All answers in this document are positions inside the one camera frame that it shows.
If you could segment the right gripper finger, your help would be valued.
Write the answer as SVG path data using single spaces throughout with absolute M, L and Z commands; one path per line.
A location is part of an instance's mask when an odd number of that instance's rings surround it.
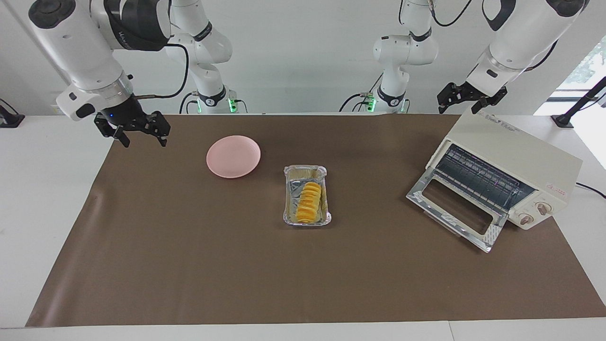
M 166 146 L 171 125 L 169 125 L 164 115 L 161 112 L 152 112 L 149 115 L 145 115 L 144 119 L 142 132 L 156 137 L 160 145 Z
M 125 148 L 130 146 L 130 139 L 124 133 L 123 126 L 113 127 L 105 118 L 95 118 L 94 123 L 102 136 L 118 140 Z

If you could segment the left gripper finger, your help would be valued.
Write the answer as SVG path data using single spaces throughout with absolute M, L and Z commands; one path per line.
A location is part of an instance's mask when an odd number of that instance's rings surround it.
M 461 104 L 467 101 L 467 83 L 456 85 L 455 83 L 448 83 L 438 94 L 438 112 L 443 114 L 446 110 L 455 104 Z
M 507 87 L 501 87 L 499 91 L 489 97 L 488 95 L 479 95 L 477 102 L 472 106 L 472 114 L 477 114 L 481 109 L 487 106 L 496 106 L 507 95 Z

